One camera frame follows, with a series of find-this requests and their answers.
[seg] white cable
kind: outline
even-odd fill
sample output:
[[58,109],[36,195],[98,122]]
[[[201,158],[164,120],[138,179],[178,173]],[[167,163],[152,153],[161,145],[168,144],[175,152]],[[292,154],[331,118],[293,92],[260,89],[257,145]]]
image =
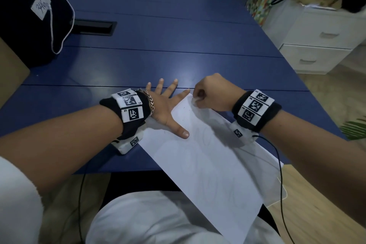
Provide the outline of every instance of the white cable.
[[66,40],[67,36],[71,33],[73,27],[74,27],[74,23],[75,23],[75,11],[74,11],[74,8],[71,6],[70,2],[68,0],[66,0],[66,2],[69,4],[71,10],[72,10],[72,25],[71,25],[71,29],[70,31],[66,34],[66,36],[63,38],[62,42],[61,42],[61,47],[60,47],[60,50],[58,52],[55,52],[53,50],[53,15],[52,15],[52,7],[51,7],[51,4],[48,4],[49,5],[49,12],[50,12],[50,15],[51,15],[51,21],[50,21],[50,26],[51,26],[51,50],[54,54],[59,54],[62,50],[62,47],[64,45],[64,41]]

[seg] hand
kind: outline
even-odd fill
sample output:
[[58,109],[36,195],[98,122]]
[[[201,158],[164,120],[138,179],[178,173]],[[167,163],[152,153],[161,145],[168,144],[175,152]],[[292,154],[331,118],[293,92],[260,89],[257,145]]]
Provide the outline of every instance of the hand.
[[150,82],[146,85],[146,90],[153,98],[155,107],[154,113],[151,117],[153,117],[158,123],[167,126],[175,135],[183,139],[187,139],[189,137],[189,132],[174,121],[171,112],[173,108],[189,94],[190,89],[186,89],[182,93],[177,94],[170,99],[170,95],[178,85],[178,80],[175,79],[164,93],[161,93],[163,83],[164,79],[161,78],[158,86],[156,86],[155,92],[151,91]]
[[198,108],[211,108],[216,111],[231,111],[238,99],[245,94],[243,89],[223,78],[219,73],[206,76],[199,81],[193,91]]

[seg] drawer handle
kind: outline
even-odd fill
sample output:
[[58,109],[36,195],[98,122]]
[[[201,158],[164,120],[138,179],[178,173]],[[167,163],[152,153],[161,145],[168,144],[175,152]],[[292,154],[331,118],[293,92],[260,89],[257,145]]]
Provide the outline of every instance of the drawer handle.
[[335,37],[338,37],[338,34],[333,34],[333,33],[325,33],[325,32],[321,32],[320,33],[320,38],[325,38],[325,39],[334,39]]
[[308,60],[300,59],[300,64],[301,65],[311,65],[311,64],[314,64],[315,62],[316,62],[316,60],[314,60],[314,61],[308,61]]

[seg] wristband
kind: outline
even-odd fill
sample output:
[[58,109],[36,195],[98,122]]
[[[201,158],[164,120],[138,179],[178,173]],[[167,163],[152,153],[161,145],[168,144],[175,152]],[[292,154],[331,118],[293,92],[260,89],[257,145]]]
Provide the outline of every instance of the wristband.
[[238,124],[259,133],[282,109],[274,99],[259,90],[248,91],[235,103],[232,113]]
[[99,102],[117,114],[123,122],[123,132],[119,140],[128,139],[136,134],[137,129],[150,116],[150,103],[146,94],[127,89]]

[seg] white paper sheet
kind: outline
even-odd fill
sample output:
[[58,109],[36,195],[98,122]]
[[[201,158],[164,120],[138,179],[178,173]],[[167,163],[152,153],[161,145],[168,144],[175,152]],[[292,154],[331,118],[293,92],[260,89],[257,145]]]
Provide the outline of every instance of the white paper sheet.
[[189,94],[172,111],[188,139],[149,118],[140,145],[231,244],[242,244],[262,197],[273,200],[278,161],[257,143],[242,147],[230,122],[191,100]]

